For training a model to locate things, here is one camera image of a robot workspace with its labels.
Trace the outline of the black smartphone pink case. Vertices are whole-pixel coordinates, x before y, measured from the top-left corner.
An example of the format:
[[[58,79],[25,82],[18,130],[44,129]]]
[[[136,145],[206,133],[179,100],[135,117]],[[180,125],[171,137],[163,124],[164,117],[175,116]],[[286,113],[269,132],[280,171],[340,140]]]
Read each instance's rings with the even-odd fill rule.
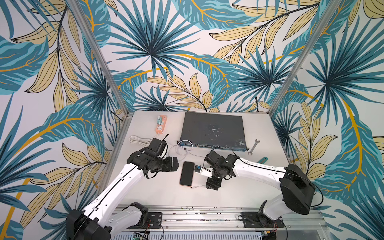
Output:
[[[191,187],[193,182],[195,163],[184,162],[180,177],[180,185]]]

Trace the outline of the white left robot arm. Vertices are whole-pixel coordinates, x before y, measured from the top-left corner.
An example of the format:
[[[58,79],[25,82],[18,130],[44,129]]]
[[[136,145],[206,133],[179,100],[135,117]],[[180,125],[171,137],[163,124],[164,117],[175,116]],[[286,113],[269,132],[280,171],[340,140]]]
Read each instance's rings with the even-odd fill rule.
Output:
[[[179,163],[176,157],[166,157],[167,142],[154,138],[149,146],[133,152],[118,176],[81,210],[72,210],[66,219],[68,240],[111,240],[130,228],[148,225],[148,208],[134,202],[120,213],[113,212],[128,191],[149,173],[175,172]]]

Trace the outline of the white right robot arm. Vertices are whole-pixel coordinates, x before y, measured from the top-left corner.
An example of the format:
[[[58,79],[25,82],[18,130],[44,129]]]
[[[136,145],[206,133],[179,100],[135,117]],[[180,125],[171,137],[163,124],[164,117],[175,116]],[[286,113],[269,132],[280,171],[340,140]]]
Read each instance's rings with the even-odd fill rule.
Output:
[[[249,178],[267,184],[280,193],[271,200],[265,200],[257,219],[261,222],[278,220],[285,214],[308,215],[311,209],[315,184],[296,165],[273,167],[245,160],[237,155],[226,158],[215,151],[209,152],[205,159],[209,167],[195,166],[194,171],[207,177],[206,188],[217,191],[222,180],[234,177]]]

